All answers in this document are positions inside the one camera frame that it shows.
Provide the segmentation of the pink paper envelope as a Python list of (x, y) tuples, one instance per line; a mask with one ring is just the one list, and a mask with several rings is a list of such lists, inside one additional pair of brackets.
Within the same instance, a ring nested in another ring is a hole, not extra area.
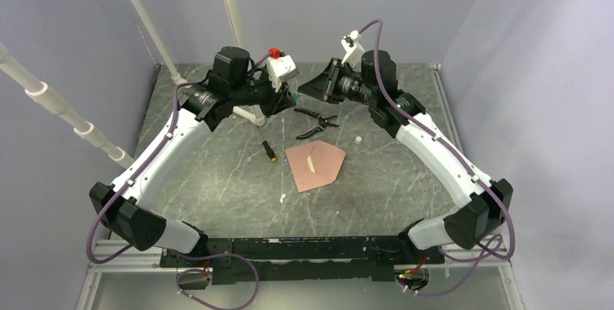
[(314, 141), (285, 150), (299, 193), (332, 184), (346, 152), (330, 143)]

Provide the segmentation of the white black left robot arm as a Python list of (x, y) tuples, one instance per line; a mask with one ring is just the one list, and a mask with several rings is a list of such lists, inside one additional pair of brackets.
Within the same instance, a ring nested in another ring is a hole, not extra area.
[(139, 251), (153, 246), (179, 251), (189, 266), (208, 256), (207, 235), (186, 222), (153, 211), (161, 189), (189, 153), (239, 106), (258, 106), (271, 117), (295, 106), (288, 80), (298, 69), (288, 54), (270, 49), (253, 62), (242, 48), (226, 46), (197, 83), (181, 85), (172, 98), (172, 113), (141, 155), (111, 184), (96, 183), (89, 193), (103, 225)]

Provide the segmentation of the cream lined letter paper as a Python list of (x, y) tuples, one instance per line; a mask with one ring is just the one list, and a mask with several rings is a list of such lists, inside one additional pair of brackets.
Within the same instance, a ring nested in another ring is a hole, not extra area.
[(307, 164), (308, 164), (308, 167), (309, 167), (310, 171), (312, 173), (315, 173), (316, 170), (315, 170), (315, 166), (314, 166), (313, 159), (312, 159), (311, 155), (307, 156), (306, 161), (307, 161)]

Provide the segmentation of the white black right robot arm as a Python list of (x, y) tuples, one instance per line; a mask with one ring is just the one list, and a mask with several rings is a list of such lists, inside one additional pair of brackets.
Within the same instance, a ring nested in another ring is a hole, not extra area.
[(417, 155), (450, 194), (456, 211), (407, 227), (407, 238), (399, 243), (406, 262), (418, 262), (432, 247), (454, 243), (473, 248), (506, 223), (512, 185), (504, 178), (493, 180), (467, 160), (436, 126), (426, 107), (399, 89), (397, 65), (386, 51), (367, 51), (359, 70), (333, 58), (298, 90), (328, 104), (350, 100), (367, 106), (374, 123)]

